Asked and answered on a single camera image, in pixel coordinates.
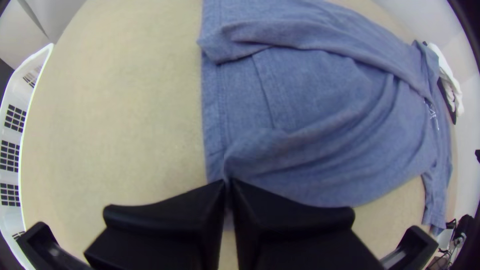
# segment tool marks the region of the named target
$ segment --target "white wall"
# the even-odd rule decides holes
[[[0,17],[0,58],[16,69],[49,39],[27,15],[17,0],[10,0]]]
[[[419,41],[433,42],[441,49],[461,84],[465,114],[454,128],[457,147],[457,193],[454,216],[474,216],[480,200],[479,68],[460,22],[447,0],[373,0],[402,22]]]
[[[57,43],[86,0],[25,0],[51,42]]]

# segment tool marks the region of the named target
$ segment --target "blue sweatshirt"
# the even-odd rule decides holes
[[[303,0],[204,0],[198,44],[209,182],[355,207],[421,175],[422,223],[445,228],[451,138],[430,49]]]

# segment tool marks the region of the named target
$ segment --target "white laundry basket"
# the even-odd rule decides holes
[[[25,232],[19,187],[20,152],[35,85],[52,53],[51,43],[27,58],[10,77],[0,106],[0,231],[27,270],[34,269],[16,239]]]

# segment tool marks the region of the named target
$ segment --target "white cloth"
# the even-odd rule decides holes
[[[438,56],[441,83],[445,88],[448,103],[451,106],[452,112],[455,112],[456,116],[459,117],[465,112],[465,108],[462,103],[463,94],[462,90],[460,89],[460,83],[457,79],[455,79],[454,73],[452,72],[447,59],[445,59],[445,56],[442,51],[440,51],[439,47],[433,43],[428,43],[427,47]]]

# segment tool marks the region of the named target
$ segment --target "black cable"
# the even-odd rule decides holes
[[[446,263],[447,269],[448,269],[448,267],[449,267],[449,265],[450,265],[450,261],[452,260],[452,256],[454,255],[454,252],[455,252],[455,250],[457,250],[458,247],[459,247],[459,246],[456,245],[455,248],[451,251],[450,257],[448,258],[448,262]]]

